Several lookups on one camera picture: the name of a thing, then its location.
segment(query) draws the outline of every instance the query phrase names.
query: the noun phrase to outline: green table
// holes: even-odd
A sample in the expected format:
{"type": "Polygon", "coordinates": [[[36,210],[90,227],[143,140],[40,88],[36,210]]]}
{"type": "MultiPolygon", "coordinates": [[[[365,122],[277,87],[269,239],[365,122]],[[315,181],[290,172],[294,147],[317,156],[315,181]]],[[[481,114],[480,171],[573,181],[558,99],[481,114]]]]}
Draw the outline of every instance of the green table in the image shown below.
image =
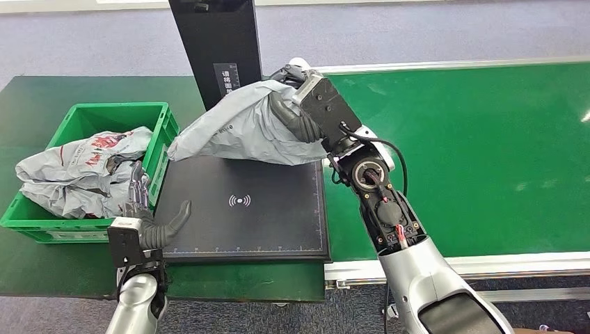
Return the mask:
{"type": "MultiPolygon", "coordinates": [[[[404,151],[409,199],[441,253],[590,259],[590,63],[431,67],[329,75],[361,120],[404,151]]],[[[128,101],[167,101],[181,126],[202,113],[188,77],[13,79],[0,93],[0,211],[19,188],[14,165],[45,147],[72,104],[128,101]]],[[[325,178],[333,259],[376,262],[356,199],[325,178]]],[[[399,172],[393,180],[400,185],[399,172]]],[[[0,263],[0,294],[112,296],[106,245],[37,245],[0,230],[0,263]]],[[[170,274],[177,298],[324,297],[321,263],[186,265],[170,274]]]]}
{"type": "MultiPolygon", "coordinates": [[[[590,63],[450,67],[330,76],[404,153],[445,257],[590,251],[590,63]]],[[[356,199],[328,181],[326,198],[333,260],[376,258],[356,199]]]]}
{"type": "MultiPolygon", "coordinates": [[[[0,92],[0,212],[18,188],[14,166],[45,148],[67,110],[81,102],[166,101],[181,127],[204,107],[192,77],[16,77],[0,92]]],[[[106,244],[42,245],[0,228],[0,294],[112,298],[106,244]]],[[[207,264],[169,268],[169,297],[321,301],[320,262],[207,264]]]]}

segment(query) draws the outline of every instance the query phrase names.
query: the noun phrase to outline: black pillar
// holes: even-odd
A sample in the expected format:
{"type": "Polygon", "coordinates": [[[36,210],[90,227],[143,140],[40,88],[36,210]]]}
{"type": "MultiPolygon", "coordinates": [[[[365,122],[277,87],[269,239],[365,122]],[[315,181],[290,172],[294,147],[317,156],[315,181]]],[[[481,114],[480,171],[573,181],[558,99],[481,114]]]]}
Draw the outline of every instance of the black pillar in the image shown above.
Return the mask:
{"type": "Polygon", "coordinates": [[[262,79],[254,0],[169,0],[207,110],[262,79]]]}

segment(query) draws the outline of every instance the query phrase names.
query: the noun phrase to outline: black mat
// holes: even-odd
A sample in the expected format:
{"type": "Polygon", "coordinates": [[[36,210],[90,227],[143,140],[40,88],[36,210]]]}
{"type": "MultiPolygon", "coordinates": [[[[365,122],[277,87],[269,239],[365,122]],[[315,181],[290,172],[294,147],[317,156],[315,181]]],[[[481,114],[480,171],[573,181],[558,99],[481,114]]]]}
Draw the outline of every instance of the black mat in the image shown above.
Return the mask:
{"type": "Polygon", "coordinates": [[[319,162],[281,166],[250,160],[196,157],[171,162],[156,221],[176,215],[183,200],[193,214],[168,260],[329,260],[319,162]]]}

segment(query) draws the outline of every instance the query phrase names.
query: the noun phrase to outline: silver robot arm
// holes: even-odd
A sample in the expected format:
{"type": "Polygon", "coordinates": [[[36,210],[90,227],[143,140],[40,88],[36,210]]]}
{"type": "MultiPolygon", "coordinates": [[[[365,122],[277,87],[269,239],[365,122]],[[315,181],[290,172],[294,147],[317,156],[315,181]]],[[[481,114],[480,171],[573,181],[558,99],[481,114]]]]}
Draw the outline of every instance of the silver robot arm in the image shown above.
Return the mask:
{"type": "Polygon", "coordinates": [[[148,179],[138,161],[131,174],[125,217],[115,218],[107,229],[117,268],[118,300],[107,334],[154,334],[168,306],[162,248],[188,221],[191,202],[183,202],[169,224],[157,225],[148,208],[147,187],[148,179]]]}
{"type": "Polygon", "coordinates": [[[409,334],[507,334],[508,321],[483,300],[442,257],[418,219],[404,191],[389,178],[394,169],[384,144],[362,125],[328,78],[293,65],[273,75],[298,87],[292,101],[296,115],[278,95],[270,95],[271,110],[301,141],[321,140],[335,183],[350,187],[360,201],[360,215],[377,252],[404,326],[409,334]]]}

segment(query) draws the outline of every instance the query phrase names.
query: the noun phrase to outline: label on pillar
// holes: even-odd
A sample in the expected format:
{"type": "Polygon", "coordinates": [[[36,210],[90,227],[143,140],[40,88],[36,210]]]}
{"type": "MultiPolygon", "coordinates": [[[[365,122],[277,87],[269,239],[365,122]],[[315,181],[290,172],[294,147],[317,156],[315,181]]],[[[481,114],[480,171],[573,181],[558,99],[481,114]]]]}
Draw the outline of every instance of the label on pillar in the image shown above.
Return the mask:
{"type": "Polygon", "coordinates": [[[213,64],[213,69],[221,97],[240,88],[238,65],[236,63],[215,63],[213,64]]]}

